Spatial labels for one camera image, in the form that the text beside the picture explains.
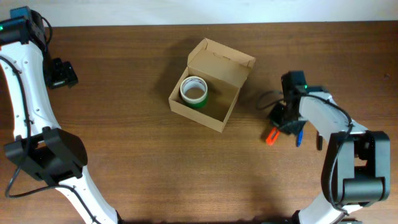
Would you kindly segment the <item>orange utility knife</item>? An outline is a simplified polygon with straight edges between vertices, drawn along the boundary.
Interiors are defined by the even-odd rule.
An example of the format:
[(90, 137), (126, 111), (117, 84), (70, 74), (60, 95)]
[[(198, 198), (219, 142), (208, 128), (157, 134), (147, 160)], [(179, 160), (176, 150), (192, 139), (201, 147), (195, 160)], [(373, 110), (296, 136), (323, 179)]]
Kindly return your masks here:
[(274, 145), (274, 143), (276, 142), (276, 140), (278, 139), (280, 134), (280, 131), (277, 127), (273, 127), (269, 133), (269, 135), (266, 137), (266, 144), (269, 146)]

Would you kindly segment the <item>black marker pen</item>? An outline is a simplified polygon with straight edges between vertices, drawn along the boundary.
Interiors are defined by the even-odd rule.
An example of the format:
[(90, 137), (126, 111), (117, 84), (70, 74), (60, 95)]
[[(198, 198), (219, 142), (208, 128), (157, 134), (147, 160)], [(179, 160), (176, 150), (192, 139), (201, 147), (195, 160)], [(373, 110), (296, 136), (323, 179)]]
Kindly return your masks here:
[(317, 150), (321, 151), (323, 149), (323, 136), (319, 132), (317, 132), (316, 144), (317, 144)]

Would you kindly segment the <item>brown cardboard box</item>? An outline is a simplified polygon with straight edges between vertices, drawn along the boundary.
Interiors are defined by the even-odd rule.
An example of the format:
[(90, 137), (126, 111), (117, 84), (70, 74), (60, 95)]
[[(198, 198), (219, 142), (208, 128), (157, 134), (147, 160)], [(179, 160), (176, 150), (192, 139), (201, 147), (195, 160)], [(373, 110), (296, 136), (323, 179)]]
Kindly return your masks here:
[[(189, 53), (187, 67), (169, 96), (171, 111), (221, 133), (255, 62), (253, 56), (204, 38)], [(180, 85), (189, 76), (207, 83), (208, 102), (202, 108), (183, 103)]]

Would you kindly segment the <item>green tape roll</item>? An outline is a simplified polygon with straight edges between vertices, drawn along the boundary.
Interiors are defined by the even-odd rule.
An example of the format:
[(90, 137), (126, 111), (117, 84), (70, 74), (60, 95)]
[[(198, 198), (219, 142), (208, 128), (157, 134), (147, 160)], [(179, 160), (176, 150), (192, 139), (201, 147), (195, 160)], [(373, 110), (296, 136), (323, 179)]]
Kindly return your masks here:
[(205, 93), (203, 96), (197, 99), (191, 99), (187, 96), (181, 94), (183, 103), (188, 106), (189, 108), (198, 109), (204, 107), (208, 102), (208, 94)]

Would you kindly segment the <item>cream masking tape roll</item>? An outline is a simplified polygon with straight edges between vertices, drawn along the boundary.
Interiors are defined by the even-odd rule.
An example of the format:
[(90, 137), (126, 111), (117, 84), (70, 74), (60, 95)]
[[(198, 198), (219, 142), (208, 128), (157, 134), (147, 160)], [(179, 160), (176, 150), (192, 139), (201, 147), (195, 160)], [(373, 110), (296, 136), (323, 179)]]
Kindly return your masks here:
[(208, 93), (207, 83), (198, 76), (189, 76), (180, 85), (180, 95), (183, 94), (191, 99), (197, 99), (205, 93)]

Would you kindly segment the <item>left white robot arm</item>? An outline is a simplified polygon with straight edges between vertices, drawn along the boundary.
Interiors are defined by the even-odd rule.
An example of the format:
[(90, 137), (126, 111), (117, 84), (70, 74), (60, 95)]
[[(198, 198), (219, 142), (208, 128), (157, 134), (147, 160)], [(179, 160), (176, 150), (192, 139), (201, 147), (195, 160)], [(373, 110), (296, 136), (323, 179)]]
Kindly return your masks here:
[(85, 223), (122, 223), (88, 172), (83, 141), (64, 131), (52, 111), (47, 90), (72, 87), (78, 79), (70, 62), (51, 58), (52, 35), (45, 33), (49, 25), (27, 6), (12, 9), (10, 18), (1, 21), (1, 69), (14, 114), (14, 141), (4, 151), (17, 167), (5, 196), (21, 198), (55, 189)]

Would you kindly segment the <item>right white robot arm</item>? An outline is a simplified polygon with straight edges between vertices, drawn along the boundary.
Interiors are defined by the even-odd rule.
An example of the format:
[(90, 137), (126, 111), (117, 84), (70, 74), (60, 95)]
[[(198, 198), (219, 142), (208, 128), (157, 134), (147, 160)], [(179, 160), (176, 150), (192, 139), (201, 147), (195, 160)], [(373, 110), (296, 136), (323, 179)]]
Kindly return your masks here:
[(281, 100), (270, 113), (274, 129), (266, 142), (279, 133), (302, 137), (311, 123), (317, 144), (328, 144), (321, 174), (322, 192), (306, 208), (297, 210), (290, 223), (339, 223), (345, 217), (376, 202), (391, 191), (391, 142), (384, 131), (370, 131), (357, 123), (321, 86), (309, 86), (302, 71), (282, 75)]

